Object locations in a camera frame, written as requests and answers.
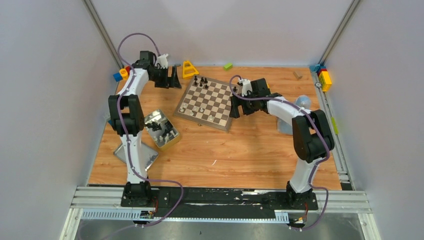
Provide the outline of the wooden chess board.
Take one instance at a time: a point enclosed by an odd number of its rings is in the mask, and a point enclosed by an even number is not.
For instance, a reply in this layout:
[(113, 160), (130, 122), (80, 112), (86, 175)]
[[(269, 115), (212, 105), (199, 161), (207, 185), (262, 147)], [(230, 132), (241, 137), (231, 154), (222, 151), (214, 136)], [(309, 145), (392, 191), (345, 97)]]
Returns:
[(187, 85), (173, 115), (228, 132), (232, 91), (228, 82), (195, 75)]

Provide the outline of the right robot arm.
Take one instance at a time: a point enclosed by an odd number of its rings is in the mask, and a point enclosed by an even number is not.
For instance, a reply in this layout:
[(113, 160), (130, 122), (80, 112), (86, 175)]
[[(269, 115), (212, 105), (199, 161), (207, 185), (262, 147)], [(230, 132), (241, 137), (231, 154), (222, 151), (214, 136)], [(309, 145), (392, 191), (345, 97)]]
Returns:
[(293, 147), (298, 157), (294, 174), (286, 185), (286, 204), (298, 209), (312, 196), (313, 179), (320, 163), (330, 157), (335, 141), (322, 110), (310, 110), (271, 93), (264, 78), (248, 80), (235, 75), (238, 92), (230, 87), (231, 118), (262, 111), (277, 117), (292, 128)]

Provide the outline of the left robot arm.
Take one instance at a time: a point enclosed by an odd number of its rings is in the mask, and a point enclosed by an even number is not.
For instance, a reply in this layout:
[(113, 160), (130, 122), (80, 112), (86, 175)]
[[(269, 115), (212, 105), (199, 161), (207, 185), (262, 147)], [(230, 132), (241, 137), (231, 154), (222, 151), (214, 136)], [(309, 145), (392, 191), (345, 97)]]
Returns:
[(181, 88), (175, 66), (168, 75), (168, 57), (168, 54), (141, 51), (135, 63), (120, 70), (126, 81), (124, 87), (108, 98), (111, 126), (120, 136), (126, 157), (128, 174), (123, 198), (142, 207), (152, 203), (153, 193), (146, 170), (149, 157), (144, 154), (141, 142), (145, 117), (139, 96), (148, 81), (153, 81), (156, 88)]

